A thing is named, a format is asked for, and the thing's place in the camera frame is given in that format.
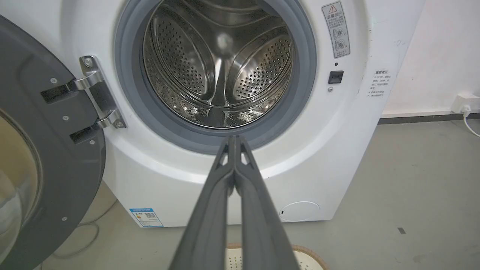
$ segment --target stainless steel drum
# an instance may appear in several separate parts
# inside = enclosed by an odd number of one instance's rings
[[[153,89],[183,119],[229,129],[269,112],[287,89],[293,46],[253,0],[167,0],[144,37]]]

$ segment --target wall socket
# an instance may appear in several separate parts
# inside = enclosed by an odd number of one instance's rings
[[[480,97],[470,93],[458,94],[453,101],[451,110],[455,113],[462,113],[465,105],[469,105],[472,110],[480,109]]]

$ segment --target black baseboard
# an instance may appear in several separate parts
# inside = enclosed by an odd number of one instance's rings
[[[383,125],[383,124],[422,123],[422,122],[437,122],[437,121],[453,121],[453,120],[462,120],[462,119],[463,119],[462,114],[394,117],[394,118],[381,118],[378,121],[378,124]],[[468,119],[480,119],[480,113],[471,113],[468,116]]]

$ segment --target white wall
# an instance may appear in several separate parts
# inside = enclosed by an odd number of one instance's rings
[[[427,0],[382,117],[449,114],[480,96],[480,0]]]

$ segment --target warning triangle icon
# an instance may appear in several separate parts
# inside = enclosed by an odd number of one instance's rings
[[[334,13],[334,12],[336,12],[336,8],[335,8],[334,5],[332,5],[332,7],[330,8],[330,11],[328,12],[328,14]]]

